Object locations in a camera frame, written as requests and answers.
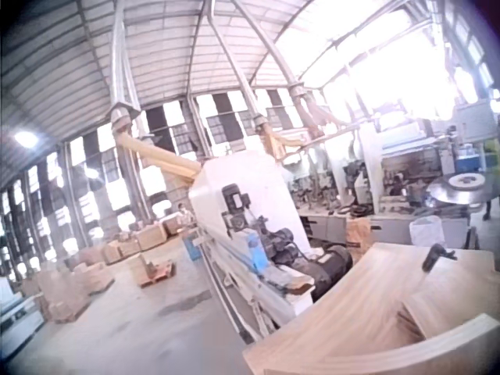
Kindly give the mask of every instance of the window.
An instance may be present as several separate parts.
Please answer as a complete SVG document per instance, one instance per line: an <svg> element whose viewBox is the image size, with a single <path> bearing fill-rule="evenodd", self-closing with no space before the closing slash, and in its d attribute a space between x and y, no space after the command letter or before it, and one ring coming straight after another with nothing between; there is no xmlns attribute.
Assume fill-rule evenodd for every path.
<svg viewBox="0 0 500 375"><path fill-rule="evenodd" d="M101 218L97 203L95 202L94 193L92 191L89 191L78 201L80 203L81 213L84 216L85 223L90 223L91 221L99 220Z"/></svg>
<svg viewBox="0 0 500 375"><path fill-rule="evenodd" d="M27 272L26 264L24 264L23 262L19 263L17 265L17 270L19 271L19 273L23 278L26 277L26 272Z"/></svg>
<svg viewBox="0 0 500 375"><path fill-rule="evenodd" d="M40 222L37 223L37 229L42 237L50 235L50 226L46 217L42 217Z"/></svg>
<svg viewBox="0 0 500 375"><path fill-rule="evenodd" d="M30 266L33 270L40 270L40 259L37 256L34 256L30 259Z"/></svg>
<svg viewBox="0 0 500 375"><path fill-rule="evenodd" d="M24 201L23 189L21 188L21 181L17 180L14 182L14 202L19 205Z"/></svg>
<svg viewBox="0 0 500 375"><path fill-rule="evenodd" d="M124 232L128 232L129 225L135 223L135 216L131 211L127 211L122 213L121 215L118 215L118 226L120 229Z"/></svg>
<svg viewBox="0 0 500 375"><path fill-rule="evenodd" d="M472 37L470 39L470 44L469 44L469 53L470 57L474 60L474 63L477 65L479 64L479 61L483 58L484 55L484 50L479 44L479 41L476 39L476 37Z"/></svg>
<svg viewBox="0 0 500 375"><path fill-rule="evenodd" d="M271 98L269 97L269 94L267 94L267 90L260 88L255 90L255 93L257 94L257 106L259 107L259 111L262 114L266 114L266 110L273 106Z"/></svg>
<svg viewBox="0 0 500 375"><path fill-rule="evenodd" d="M62 242L62 246L68 252L69 255L74 255L78 253L78 243L75 237L68 238Z"/></svg>
<svg viewBox="0 0 500 375"><path fill-rule="evenodd" d="M70 210L67 206L57 209L55 211L55 218L57 219L57 225L62 227L64 224L71 223Z"/></svg>
<svg viewBox="0 0 500 375"><path fill-rule="evenodd" d="M139 172L142 184L148 197L166 190L162 171L157 166L148 166Z"/></svg>
<svg viewBox="0 0 500 375"><path fill-rule="evenodd" d="M107 183L106 191L108 192L109 201L111 202L111 208L113 211L130 204L127 185L123 178Z"/></svg>
<svg viewBox="0 0 500 375"><path fill-rule="evenodd" d="M161 219L165 216L165 210L172 208L172 203L169 200L164 200L158 203L155 203L153 206L153 212L156 215L157 219Z"/></svg>
<svg viewBox="0 0 500 375"><path fill-rule="evenodd" d="M59 167L59 161L57 159L57 152L53 152L47 156L47 174L48 180L52 181L57 179L57 186L62 188L64 186L63 170Z"/></svg>
<svg viewBox="0 0 500 375"><path fill-rule="evenodd" d="M459 40L462 42L463 45L466 44L467 38L469 37L469 26L467 26L466 21L459 16L459 18L456 21L456 35L459 37Z"/></svg>
<svg viewBox="0 0 500 375"><path fill-rule="evenodd" d="M2 248L2 258L3 260L10 260L9 250L5 246Z"/></svg>
<svg viewBox="0 0 500 375"><path fill-rule="evenodd" d="M163 112L165 112L166 123L169 127L174 127L185 122L178 100L164 104Z"/></svg>
<svg viewBox="0 0 500 375"><path fill-rule="evenodd" d="M455 22L455 6L451 1L444 2L444 4L445 4L446 20L450 24L450 27L453 27L453 24Z"/></svg>
<svg viewBox="0 0 500 375"><path fill-rule="evenodd" d="M116 148L102 153L102 168L104 170L106 183L116 181L122 177L122 173L118 165L118 154L116 152Z"/></svg>
<svg viewBox="0 0 500 375"><path fill-rule="evenodd" d="M40 184L38 183L38 167L32 166L28 170L28 182L30 184L30 193L38 190L40 188Z"/></svg>
<svg viewBox="0 0 500 375"><path fill-rule="evenodd" d="M455 82L468 103L477 102L478 97L474 86L474 79L460 66L455 69Z"/></svg>
<svg viewBox="0 0 500 375"><path fill-rule="evenodd" d="M139 125L142 125L145 134L149 133L148 119L146 118L145 111L142 111L141 115L132 121L132 137L134 138L139 136Z"/></svg>
<svg viewBox="0 0 500 375"><path fill-rule="evenodd" d="M92 228L88 231L88 233L91 235L91 238L103 238L104 237L104 231L102 230L101 227Z"/></svg>
<svg viewBox="0 0 500 375"><path fill-rule="evenodd" d="M84 139L79 137L70 142L71 165L75 166L85 161Z"/></svg>
<svg viewBox="0 0 500 375"><path fill-rule="evenodd" d="M10 204L9 204L9 196L7 195L7 191L2 193L2 205L3 205L3 214L7 215L10 213Z"/></svg>
<svg viewBox="0 0 500 375"><path fill-rule="evenodd" d="M111 130L111 123L107 123L106 125L98 127L97 138L99 142L100 152L104 152L116 146L115 138L113 137L113 132Z"/></svg>
<svg viewBox="0 0 500 375"><path fill-rule="evenodd" d="M200 107L200 116L206 118L218 114L216 103L211 95L200 95L196 97L196 102Z"/></svg>
<svg viewBox="0 0 500 375"><path fill-rule="evenodd" d="M54 248L50 248L48 251L45 252L45 258L49 261L54 261L56 256L57 253L55 252Z"/></svg>
<svg viewBox="0 0 500 375"><path fill-rule="evenodd" d="M233 111L240 112L246 111L248 109L245 97L243 96L241 91L229 91L227 93L227 96L229 97L229 101L231 103L231 106L233 107Z"/></svg>
<svg viewBox="0 0 500 375"><path fill-rule="evenodd" d="M485 87L489 88L493 85L493 78L491 77L490 70L486 66L486 63L483 62L479 65L479 74L481 75Z"/></svg>

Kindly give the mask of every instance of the wood panel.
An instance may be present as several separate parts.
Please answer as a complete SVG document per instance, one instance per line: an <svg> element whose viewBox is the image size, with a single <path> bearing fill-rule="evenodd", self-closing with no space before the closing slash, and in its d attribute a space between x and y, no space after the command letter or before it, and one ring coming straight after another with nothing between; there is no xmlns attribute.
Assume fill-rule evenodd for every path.
<svg viewBox="0 0 500 375"><path fill-rule="evenodd" d="M402 302L425 338L481 313L500 320L500 273L473 273L453 260L439 259L419 290Z"/></svg>
<svg viewBox="0 0 500 375"><path fill-rule="evenodd" d="M417 341L397 317L401 300L425 281L428 248L376 243L315 305L245 350L255 374L272 368L309 368L325 358L384 352ZM456 250L457 263L489 272L488 252Z"/></svg>
<svg viewBox="0 0 500 375"><path fill-rule="evenodd" d="M442 375L494 373L500 323L482 314L430 340L373 355L326 358L308 368L265 370L265 375Z"/></svg>

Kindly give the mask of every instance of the steel column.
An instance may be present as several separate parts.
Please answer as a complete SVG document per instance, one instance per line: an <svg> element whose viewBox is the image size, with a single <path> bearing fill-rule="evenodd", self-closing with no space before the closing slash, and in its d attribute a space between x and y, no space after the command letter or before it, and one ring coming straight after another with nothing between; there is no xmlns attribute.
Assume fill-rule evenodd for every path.
<svg viewBox="0 0 500 375"><path fill-rule="evenodd" d="M191 112L191 115L193 116L193 120L195 122L195 128L196 128L196 133L198 133L198 136L200 138L200 142L202 143L202 148L203 148L203 153L205 156L210 157L213 155L212 149L210 148L209 142L206 139L206 132L205 132L205 127L203 126L203 121L200 116L200 112L198 111L198 108L196 108L195 100L191 96L191 94L188 92L186 95L186 102L187 106L189 108L189 111Z"/></svg>
<svg viewBox="0 0 500 375"><path fill-rule="evenodd" d="M28 171L25 170L21 176L21 188L23 189L24 204L26 206L26 211L24 211L24 216L27 216L28 227L30 228L31 237L33 238L33 245L40 258L40 262L45 260L45 254L41 248L40 237L38 235L38 229L33 219L33 211L31 208L31 194L30 194L30 180L28 178Z"/></svg>
<svg viewBox="0 0 500 375"><path fill-rule="evenodd" d="M70 165L70 144L68 142L62 144L61 156L63 161L61 168L62 178L65 182L62 189L64 191L64 195L66 196L68 210L70 211L73 232L77 237L79 247L83 245L84 247L88 248L92 246L92 241L87 232L87 228L85 227L84 215L81 212L80 204L77 202L74 194L72 173L73 169Z"/></svg>

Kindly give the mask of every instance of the metal roof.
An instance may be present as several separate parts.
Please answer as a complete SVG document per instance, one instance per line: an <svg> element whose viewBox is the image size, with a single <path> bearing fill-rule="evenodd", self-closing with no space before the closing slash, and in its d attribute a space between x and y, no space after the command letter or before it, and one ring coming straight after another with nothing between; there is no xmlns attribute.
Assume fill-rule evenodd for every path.
<svg viewBox="0 0 500 375"><path fill-rule="evenodd" d="M355 28L389 0L244 0L300 75L332 38ZM141 106L238 86L206 17L202 0L126 0L125 32ZM286 84L230 0L217 0L215 20L255 86ZM113 0L40 0L2 36L2 181L58 142L105 121ZM307 51L294 42L309 38ZM296 59L302 53L309 62ZM40 147L12 136L31 130Z"/></svg>

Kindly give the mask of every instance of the duct pipe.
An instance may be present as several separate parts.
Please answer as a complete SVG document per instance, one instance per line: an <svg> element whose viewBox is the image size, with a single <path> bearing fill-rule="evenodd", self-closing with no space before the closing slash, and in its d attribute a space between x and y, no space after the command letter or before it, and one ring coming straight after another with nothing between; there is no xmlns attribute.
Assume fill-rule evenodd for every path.
<svg viewBox="0 0 500 375"><path fill-rule="evenodd" d="M112 25L111 39L111 106L117 102L125 102L123 89L123 0L115 2L115 19Z"/></svg>

